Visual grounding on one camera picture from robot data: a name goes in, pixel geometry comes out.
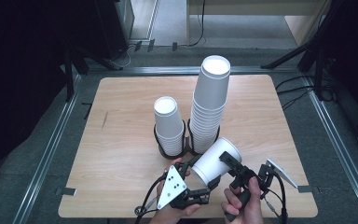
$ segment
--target wooden table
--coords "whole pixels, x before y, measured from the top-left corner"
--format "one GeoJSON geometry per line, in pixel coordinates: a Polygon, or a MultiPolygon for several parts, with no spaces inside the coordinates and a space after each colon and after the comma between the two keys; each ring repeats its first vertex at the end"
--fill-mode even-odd
{"type": "MultiPolygon", "coordinates": [[[[61,217],[136,217],[134,208],[142,204],[151,184],[170,163],[159,154],[153,135],[153,104],[169,95],[177,101],[182,119],[188,120],[197,78],[109,77],[101,81],[66,185],[76,189],[76,195],[62,196],[61,217]]],[[[269,76],[230,77],[220,136],[239,149],[242,164],[256,173],[270,158],[299,186],[308,185],[269,76]]],[[[184,156],[185,161],[191,158],[189,153],[184,156]]],[[[232,180],[224,175],[210,203],[193,217],[222,217],[223,189],[232,180]]],[[[193,175],[186,183],[190,189],[200,187],[193,175]]],[[[318,210],[312,193],[299,193],[284,184],[289,216],[315,217],[318,210]]],[[[271,188],[281,194],[277,180],[271,188]]],[[[267,198],[280,211],[279,200],[272,193],[267,198]]],[[[264,217],[275,217],[264,202],[262,210],[264,217]]]]}

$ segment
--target cable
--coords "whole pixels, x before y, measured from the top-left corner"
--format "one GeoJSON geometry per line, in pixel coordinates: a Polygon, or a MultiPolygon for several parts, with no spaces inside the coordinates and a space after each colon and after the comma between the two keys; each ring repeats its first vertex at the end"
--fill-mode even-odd
{"type": "Polygon", "coordinates": [[[282,224],[287,223],[287,210],[286,210],[286,192],[284,190],[284,185],[281,177],[273,172],[273,175],[278,179],[279,185],[281,186],[281,192],[282,192],[282,212],[281,212],[281,218],[282,218],[282,224]]]}
{"type": "Polygon", "coordinates": [[[285,110],[285,109],[289,108],[290,106],[292,106],[296,102],[296,100],[300,99],[301,97],[303,97],[305,94],[309,93],[310,91],[312,91],[312,90],[305,91],[304,93],[302,93],[297,98],[295,98],[293,100],[290,100],[289,102],[287,102],[286,104],[284,104],[282,106],[282,109],[285,110]]]}
{"type": "Polygon", "coordinates": [[[178,46],[181,46],[181,47],[194,47],[196,45],[199,44],[200,40],[202,40],[203,38],[203,32],[204,32],[204,23],[203,23],[203,18],[204,18],[204,15],[205,15],[205,0],[203,0],[202,2],[202,16],[201,16],[201,36],[199,38],[199,40],[194,43],[194,44],[190,44],[190,45],[178,45],[178,46]]]}
{"type": "Polygon", "coordinates": [[[138,216],[138,217],[136,218],[134,224],[139,224],[139,222],[141,221],[142,217],[143,217],[146,213],[157,211],[157,210],[146,211],[146,210],[145,210],[145,206],[146,206],[147,200],[149,199],[149,196],[150,196],[152,190],[156,187],[156,185],[157,185],[159,182],[161,182],[162,180],[164,180],[166,177],[167,177],[167,173],[165,173],[164,175],[160,176],[160,177],[152,184],[152,186],[150,187],[149,191],[147,192],[147,194],[146,194],[146,196],[145,196],[144,203],[142,204],[142,206],[138,206],[138,207],[135,208],[134,212],[135,212],[135,215],[138,216]]]}
{"type": "Polygon", "coordinates": [[[115,60],[119,59],[119,58],[123,55],[124,52],[126,52],[127,50],[129,50],[129,48],[130,48],[131,46],[134,46],[134,47],[135,47],[136,44],[129,44],[129,46],[128,46],[125,50],[122,50],[122,51],[118,54],[118,56],[116,56],[116,58],[112,59],[111,61],[115,61],[115,60]]]}
{"type": "MultiPolygon", "coordinates": [[[[135,48],[135,45],[131,45],[131,46],[129,46],[129,47],[127,48],[127,50],[123,50],[123,51],[126,51],[126,52],[127,52],[127,57],[129,58],[129,61],[128,61],[126,64],[120,65],[120,64],[114,63],[113,60],[110,60],[109,63],[111,63],[111,64],[114,65],[114,66],[120,67],[120,68],[127,67],[127,66],[130,65],[130,63],[131,63],[131,56],[130,56],[130,54],[129,54],[129,50],[132,49],[132,48],[135,48]]],[[[117,57],[115,58],[115,60],[118,59],[121,55],[122,55],[122,53],[120,53],[119,56],[117,56],[117,57]]]]}
{"type": "Polygon", "coordinates": [[[272,189],[268,189],[268,191],[269,191],[269,192],[272,192],[275,196],[277,196],[277,198],[279,199],[279,201],[282,202],[281,197],[280,197],[277,193],[275,193],[275,191],[273,191],[272,189]]]}
{"type": "Polygon", "coordinates": [[[271,210],[271,212],[275,213],[275,216],[279,217],[278,213],[275,211],[274,206],[272,206],[272,204],[269,201],[267,201],[266,197],[264,198],[264,201],[266,201],[266,204],[269,207],[269,209],[271,210]]]}
{"type": "Polygon", "coordinates": [[[308,88],[314,88],[314,86],[302,86],[302,87],[297,87],[297,88],[293,88],[290,90],[286,90],[286,91],[277,91],[277,94],[284,94],[290,91],[298,91],[298,90],[302,90],[302,89],[308,89],[308,88]]]}
{"type": "MultiPolygon", "coordinates": [[[[287,80],[285,80],[285,81],[282,81],[280,84],[278,84],[278,85],[275,87],[275,90],[277,91],[277,90],[280,88],[280,86],[281,86],[282,84],[286,83],[286,82],[289,82],[289,81],[292,81],[292,80],[295,80],[295,79],[298,79],[298,78],[303,78],[303,77],[314,77],[314,76],[300,76],[300,77],[292,77],[292,78],[289,78],[289,79],[287,79],[287,80]]],[[[331,81],[331,78],[324,78],[324,80],[326,80],[326,81],[331,81]]]]}

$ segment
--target paper cup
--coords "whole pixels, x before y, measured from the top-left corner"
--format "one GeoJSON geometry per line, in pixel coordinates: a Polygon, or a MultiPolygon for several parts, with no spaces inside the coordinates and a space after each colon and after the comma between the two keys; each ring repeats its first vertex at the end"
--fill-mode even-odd
{"type": "Polygon", "coordinates": [[[156,131],[164,138],[173,138],[184,129],[176,101],[163,96],[154,103],[156,131]]]}
{"type": "Polygon", "coordinates": [[[227,59],[213,55],[207,57],[201,66],[194,90],[194,100],[201,107],[214,110],[227,99],[230,63],[227,59]]]}
{"type": "Polygon", "coordinates": [[[238,162],[242,162],[240,152],[226,138],[219,137],[216,142],[199,158],[192,169],[205,186],[219,175],[229,171],[228,166],[220,161],[223,152],[229,153],[238,162]]]}

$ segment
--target floor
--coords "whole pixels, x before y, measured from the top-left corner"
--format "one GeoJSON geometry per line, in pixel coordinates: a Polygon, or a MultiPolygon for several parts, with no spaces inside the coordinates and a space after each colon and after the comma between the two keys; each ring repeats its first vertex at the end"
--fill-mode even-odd
{"type": "MultiPolygon", "coordinates": [[[[140,40],[146,45],[149,40],[154,40],[155,46],[171,46],[173,42],[178,45],[186,44],[186,1],[141,2],[132,1],[135,14],[134,26],[136,24],[137,27],[143,27],[133,32],[146,28],[150,30],[149,35],[144,35],[140,40]]],[[[201,25],[202,16],[190,17],[191,44],[199,41],[202,34],[201,25]]],[[[202,39],[196,45],[198,48],[293,49],[297,47],[284,16],[205,15],[203,29],[202,39]]],[[[139,40],[134,35],[131,39],[139,40]]]]}

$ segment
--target human hand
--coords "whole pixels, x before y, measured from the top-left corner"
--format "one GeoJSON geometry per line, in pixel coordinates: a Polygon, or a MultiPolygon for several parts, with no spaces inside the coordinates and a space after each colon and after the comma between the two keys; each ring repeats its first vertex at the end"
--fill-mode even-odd
{"type": "Polygon", "coordinates": [[[222,209],[224,212],[228,212],[232,215],[237,216],[232,222],[229,222],[225,217],[226,223],[230,224],[263,224],[263,216],[261,214],[261,202],[260,195],[261,191],[258,187],[257,178],[254,176],[249,180],[249,191],[251,198],[246,204],[245,208],[240,210],[242,207],[241,201],[237,195],[241,193],[241,188],[237,189],[225,189],[225,195],[227,202],[222,203],[222,209]]]}
{"type": "MultiPolygon", "coordinates": [[[[168,171],[170,169],[171,165],[176,164],[177,162],[181,162],[182,158],[176,159],[171,162],[170,165],[168,165],[165,168],[165,171],[168,171]]],[[[165,180],[161,181],[157,186],[157,195],[159,199],[159,195],[162,192],[162,188],[164,186],[165,180]]],[[[177,208],[171,208],[169,204],[165,205],[162,209],[158,210],[156,214],[152,217],[149,224],[155,224],[155,223],[164,223],[164,224],[176,224],[182,217],[190,217],[200,208],[199,204],[192,204],[188,206],[186,209],[181,210],[177,208]]]]}

